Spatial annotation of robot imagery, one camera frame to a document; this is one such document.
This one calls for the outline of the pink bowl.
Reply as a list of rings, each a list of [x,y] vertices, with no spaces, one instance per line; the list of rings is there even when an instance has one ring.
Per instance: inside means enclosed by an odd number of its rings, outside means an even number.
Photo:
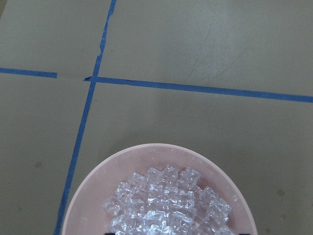
[[[119,182],[132,173],[143,174],[153,166],[164,169],[193,167],[201,174],[199,186],[211,186],[232,207],[229,227],[235,234],[256,235],[257,228],[243,195],[233,181],[212,161],[184,147],[149,143],[121,150],[94,168],[75,192],[63,222],[64,235],[103,235],[112,217],[104,211],[105,200]]]

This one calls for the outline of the pile of clear ice cubes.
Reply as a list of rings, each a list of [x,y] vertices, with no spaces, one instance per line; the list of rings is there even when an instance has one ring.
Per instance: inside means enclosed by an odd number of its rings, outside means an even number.
[[[232,235],[231,206],[211,187],[201,188],[201,174],[167,165],[134,172],[118,184],[103,207],[112,220],[110,235]]]

